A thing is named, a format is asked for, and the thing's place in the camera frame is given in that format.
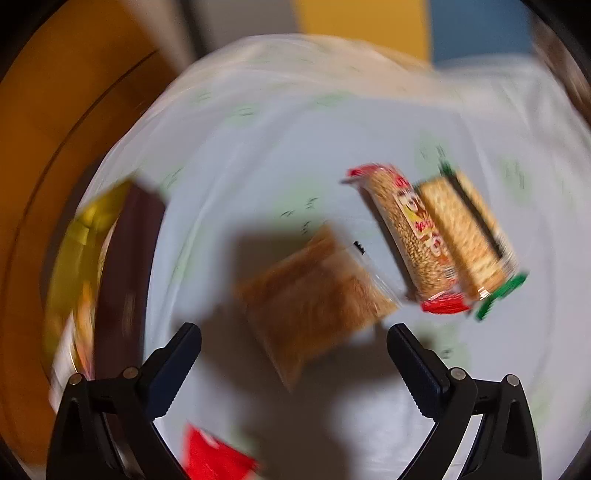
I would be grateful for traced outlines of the large red snack packet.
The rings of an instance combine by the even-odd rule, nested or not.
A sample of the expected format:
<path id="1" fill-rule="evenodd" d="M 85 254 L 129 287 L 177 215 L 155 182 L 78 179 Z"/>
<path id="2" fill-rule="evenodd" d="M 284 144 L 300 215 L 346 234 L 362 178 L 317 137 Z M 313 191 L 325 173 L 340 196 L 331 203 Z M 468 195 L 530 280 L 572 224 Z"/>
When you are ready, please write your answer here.
<path id="1" fill-rule="evenodd" d="M 188 425 L 183 468 L 190 479 L 245 480 L 259 477 L 259 462 L 208 432 Z"/>

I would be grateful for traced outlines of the red-ended sesame bar packet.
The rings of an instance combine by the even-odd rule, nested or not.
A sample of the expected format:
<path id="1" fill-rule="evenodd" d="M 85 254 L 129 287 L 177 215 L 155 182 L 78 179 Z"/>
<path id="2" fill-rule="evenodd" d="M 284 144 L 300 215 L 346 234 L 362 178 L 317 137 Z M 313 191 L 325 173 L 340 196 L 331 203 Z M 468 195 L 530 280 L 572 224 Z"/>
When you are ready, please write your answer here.
<path id="1" fill-rule="evenodd" d="M 468 312 L 448 246 L 407 177 L 393 165 L 370 163 L 349 169 L 346 180 L 367 193 L 388 229 L 411 283 L 410 299 L 435 315 Z"/>

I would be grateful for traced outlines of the brown gift box with gold interior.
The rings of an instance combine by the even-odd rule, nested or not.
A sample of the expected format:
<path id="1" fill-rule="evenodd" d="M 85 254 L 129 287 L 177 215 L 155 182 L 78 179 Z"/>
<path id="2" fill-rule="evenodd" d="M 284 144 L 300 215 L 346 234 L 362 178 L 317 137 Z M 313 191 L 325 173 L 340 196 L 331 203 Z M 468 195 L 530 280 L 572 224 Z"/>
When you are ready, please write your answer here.
<path id="1" fill-rule="evenodd" d="M 51 272 L 42 337 L 53 409 L 71 375 L 111 378 L 141 363 L 150 273 L 164 212 L 158 193 L 126 179 L 69 223 Z"/>

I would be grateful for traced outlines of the clear brown pastry packet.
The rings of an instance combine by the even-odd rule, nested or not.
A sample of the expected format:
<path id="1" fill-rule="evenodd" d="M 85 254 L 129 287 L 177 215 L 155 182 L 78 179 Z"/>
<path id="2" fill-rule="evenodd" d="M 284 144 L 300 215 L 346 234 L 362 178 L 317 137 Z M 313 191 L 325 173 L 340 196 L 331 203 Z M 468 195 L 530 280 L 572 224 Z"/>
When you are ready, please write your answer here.
<path id="1" fill-rule="evenodd" d="M 400 308 L 363 247 L 328 222 L 304 248 L 238 284 L 235 294 L 287 390 L 305 366 Z"/>

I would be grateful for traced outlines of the green-ended cracker packet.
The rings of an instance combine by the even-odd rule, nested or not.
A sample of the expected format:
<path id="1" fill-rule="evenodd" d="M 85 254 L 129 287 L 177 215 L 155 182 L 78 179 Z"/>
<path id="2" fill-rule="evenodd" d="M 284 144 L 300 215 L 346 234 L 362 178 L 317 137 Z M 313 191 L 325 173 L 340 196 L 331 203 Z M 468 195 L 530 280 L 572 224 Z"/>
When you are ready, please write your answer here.
<path id="1" fill-rule="evenodd" d="M 451 254 L 462 304 L 479 321 L 527 280 L 493 211 L 470 179 L 443 162 L 440 173 L 416 185 Z"/>

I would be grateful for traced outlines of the grey yellow blue chair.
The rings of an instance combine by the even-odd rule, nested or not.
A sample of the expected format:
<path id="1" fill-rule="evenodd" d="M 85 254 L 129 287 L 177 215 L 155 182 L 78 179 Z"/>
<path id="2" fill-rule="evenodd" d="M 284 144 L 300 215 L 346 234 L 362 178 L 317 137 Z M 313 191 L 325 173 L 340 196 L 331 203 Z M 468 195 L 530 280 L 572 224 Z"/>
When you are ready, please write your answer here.
<path id="1" fill-rule="evenodd" d="M 243 37 L 301 33 L 367 41 L 440 63 L 530 54 L 532 14 L 520 1 L 182 1 L 197 56 Z"/>

